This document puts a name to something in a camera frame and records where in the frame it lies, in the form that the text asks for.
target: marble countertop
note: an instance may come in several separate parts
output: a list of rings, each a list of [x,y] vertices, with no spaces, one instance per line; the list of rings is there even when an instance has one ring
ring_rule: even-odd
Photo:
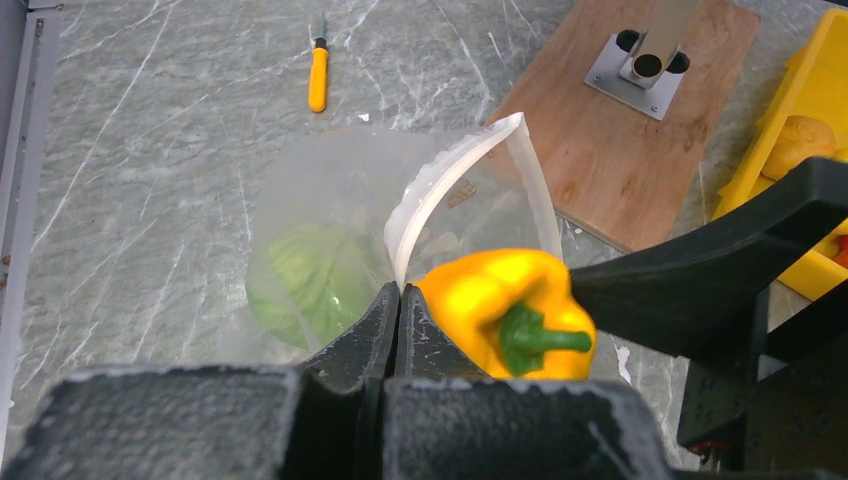
[[[92,363],[221,360],[246,304],[251,221],[283,147],[348,125],[479,125],[572,0],[66,1],[6,456],[37,399]],[[741,0],[763,17],[675,234],[703,224],[783,74],[830,6]],[[306,106],[323,10],[329,107]],[[571,266],[618,253],[561,220]],[[789,315],[803,303],[773,296]],[[686,361],[605,337],[595,376],[632,383],[673,465]]]

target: yellow knife handle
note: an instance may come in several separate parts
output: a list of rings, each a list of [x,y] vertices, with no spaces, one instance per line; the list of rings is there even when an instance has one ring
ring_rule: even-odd
[[[327,61],[330,53],[326,48],[312,50],[312,71],[309,75],[309,108],[321,113],[327,108]]]

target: pepper stem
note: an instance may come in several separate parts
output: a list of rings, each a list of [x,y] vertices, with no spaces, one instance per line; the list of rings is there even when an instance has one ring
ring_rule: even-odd
[[[592,339],[586,332],[565,332],[543,327],[544,315],[523,303],[516,303],[500,319],[498,341],[504,365],[520,377],[544,368],[548,350],[588,352]]]

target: gray marble surface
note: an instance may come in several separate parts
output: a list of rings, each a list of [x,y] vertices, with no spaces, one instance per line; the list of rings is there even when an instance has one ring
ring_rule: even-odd
[[[479,125],[572,0],[69,0],[6,456],[38,398],[92,363],[220,360],[263,174],[283,146],[369,124]],[[763,24],[675,234],[703,224],[783,74],[828,6],[743,0]],[[309,19],[324,10],[329,108],[309,113]],[[571,266],[612,258],[563,221]],[[780,289],[788,315],[803,304]],[[602,339],[594,375],[632,383],[673,465],[686,362]]]

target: yellow bell pepper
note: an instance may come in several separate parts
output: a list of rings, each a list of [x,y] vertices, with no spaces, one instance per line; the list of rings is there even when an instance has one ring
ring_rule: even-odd
[[[417,286],[439,328],[492,377],[589,376],[597,331],[555,257],[524,249],[475,253],[436,267]]]

